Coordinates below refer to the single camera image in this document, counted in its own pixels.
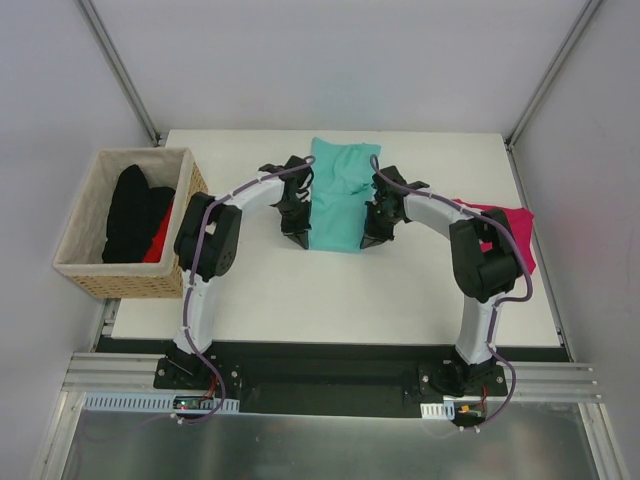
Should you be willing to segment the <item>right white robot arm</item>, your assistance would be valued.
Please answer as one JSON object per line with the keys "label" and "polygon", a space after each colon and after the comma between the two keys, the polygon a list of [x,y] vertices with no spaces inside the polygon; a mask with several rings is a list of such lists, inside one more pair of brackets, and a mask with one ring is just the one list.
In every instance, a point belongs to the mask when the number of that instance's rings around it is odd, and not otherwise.
{"label": "right white robot arm", "polygon": [[371,159],[374,196],[366,203],[362,249],[394,239],[400,223],[419,223],[450,243],[453,276],[464,296],[460,332],[449,362],[429,374],[435,391],[454,397],[473,394],[497,367],[495,333],[501,307],[526,302],[531,276],[506,212],[480,211],[408,183],[394,166]]}

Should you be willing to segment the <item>teal t shirt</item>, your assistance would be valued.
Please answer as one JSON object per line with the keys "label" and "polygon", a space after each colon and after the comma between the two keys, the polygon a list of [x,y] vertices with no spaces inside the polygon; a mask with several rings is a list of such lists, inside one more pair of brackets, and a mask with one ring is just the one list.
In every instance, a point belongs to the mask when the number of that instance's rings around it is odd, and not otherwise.
{"label": "teal t shirt", "polygon": [[370,143],[311,142],[314,179],[311,185],[309,248],[357,253],[364,235],[366,203],[373,198],[370,159],[381,146]]}

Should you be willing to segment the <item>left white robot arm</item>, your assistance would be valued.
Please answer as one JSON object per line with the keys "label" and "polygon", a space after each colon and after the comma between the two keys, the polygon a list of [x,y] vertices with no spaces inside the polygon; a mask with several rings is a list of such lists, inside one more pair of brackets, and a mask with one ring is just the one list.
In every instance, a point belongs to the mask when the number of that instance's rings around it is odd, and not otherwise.
{"label": "left white robot arm", "polygon": [[221,380],[205,355],[212,346],[213,311],[220,280],[231,269],[242,222],[266,208],[276,209],[281,234],[299,247],[310,245],[313,156],[292,156],[283,165],[265,164],[257,176],[234,190],[214,197],[194,194],[174,242],[182,271],[183,297],[178,333],[164,358],[164,379],[191,389]]}

